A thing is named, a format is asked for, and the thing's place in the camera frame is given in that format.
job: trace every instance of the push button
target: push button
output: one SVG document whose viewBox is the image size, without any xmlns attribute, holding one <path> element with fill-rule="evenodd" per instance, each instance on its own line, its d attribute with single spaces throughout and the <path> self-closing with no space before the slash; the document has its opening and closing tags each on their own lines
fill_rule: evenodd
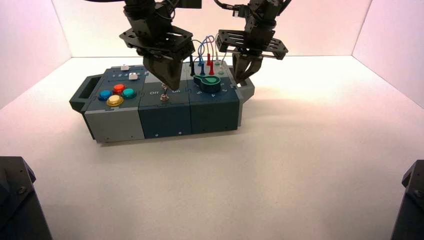
<svg viewBox="0 0 424 240">
<path fill-rule="evenodd" d="M 134 91 L 132 88 L 127 88 L 122 92 L 122 97 L 124 99 L 133 99 L 136 95 L 136 91 Z"/>
<path fill-rule="evenodd" d="M 118 107 L 124 102 L 124 98 L 119 95 L 112 95 L 107 100 L 106 104 L 110 107 Z"/>
<path fill-rule="evenodd" d="M 114 94 L 122 94 L 124 89 L 125 89 L 124 84 L 116 84 L 115 86 L 113 86 L 113 93 Z"/>
<path fill-rule="evenodd" d="M 112 92 L 109 90 L 103 90 L 100 92 L 100 94 L 98 95 L 98 99 L 100 101 L 106 101 L 108 100 L 108 98 L 112 96 Z"/>
</svg>

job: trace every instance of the teal button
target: teal button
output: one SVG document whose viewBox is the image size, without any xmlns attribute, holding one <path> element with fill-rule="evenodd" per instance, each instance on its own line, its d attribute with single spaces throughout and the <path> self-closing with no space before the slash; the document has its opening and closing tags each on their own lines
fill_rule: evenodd
<svg viewBox="0 0 424 240">
<path fill-rule="evenodd" d="M 127 88 L 122 92 L 122 97 L 124 99 L 132 99 L 137 95 L 136 91 L 132 88 Z"/>
</svg>

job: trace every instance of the rotary knob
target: rotary knob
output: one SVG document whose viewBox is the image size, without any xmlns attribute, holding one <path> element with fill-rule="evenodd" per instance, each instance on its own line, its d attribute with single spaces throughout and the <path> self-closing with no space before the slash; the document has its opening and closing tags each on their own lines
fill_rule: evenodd
<svg viewBox="0 0 424 240">
<path fill-rule="evenodd" d="M 194 82 L 204 93 L 213 94 L 221 91 L 221 79 L 217 76 L 195 75 Z"/>
</svg>

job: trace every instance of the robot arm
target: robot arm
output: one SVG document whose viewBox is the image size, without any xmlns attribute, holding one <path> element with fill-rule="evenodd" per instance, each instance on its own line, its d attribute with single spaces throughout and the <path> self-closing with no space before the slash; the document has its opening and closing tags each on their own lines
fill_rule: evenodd
<svg viewBox="0 0 424 240">
<path fill-rule="evenodd" d="M 229 5 L 214 0 L 218 6 L 232 10 L 233 16 L 246 19 L 244 31 L 219 30 L 216 43 L 220 52 L 231 52 L 234 78 L 240 83 L 255 74 L 264 57 L 282 60 L 288 50 L 283 42 L 273 38 L 279 16 L 291 0 L 250 0 L 247 5 Z"/>
<path fill-rule="evenodd" d="M 123 0 L 86 0 L 120 2 Z M 202 0 L 124 0 L 131 29 L 122 33 L 129 48 L 143 56 L 145 68 L 172 90 L 180 88 L 183 60 L 194 51 L 193 34 L 171 23 L 175 8 L 201 8 Z"/>
<path fill-rule="evenodd" d="M 202 0 L 86 0 L 125 1 L 124 13 L 132 28 L 122 33 L 129 48 L 143 56 L 146 69 L 172 90 L 180 87 L 183 60 L 194 51 L 193 34 L 171 23 L 176 8 L 202 8 Z M 244 31 L 219 30 L 216 43 L 220 52 L 231 52 L 234 78 L 240 83 L 255 74 L 264 57 L 282 60 L 287 48 L 273 38 L 279 16 L 291 0 L 250 0 L 247 5 L 229 5 L 214 0 L 221 8 L 246 19 Z"/>
</svg>

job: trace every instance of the backdrop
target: backdrop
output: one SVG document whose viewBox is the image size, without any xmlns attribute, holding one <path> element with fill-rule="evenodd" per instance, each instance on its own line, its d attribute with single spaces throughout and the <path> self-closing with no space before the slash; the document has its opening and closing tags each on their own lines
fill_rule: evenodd
<svg viewBox="0 0 424 240">
<path fill-rule="evenodd" d="M 248 0 L 222 0 L 246 4 Z M 371 0 L 293 0 L 277 18 L 275 37 L 290 55 L 351 55 Z M 123 2 L 53 0 L 73 57 L 136 56 L 118 37 L 130 28 Z M 202 9 L 177 9 L 174 25 L 195 39 L 215 35 L 218 29 L 242 30 L 245 21 L 203 0 Z"/>
</svg>

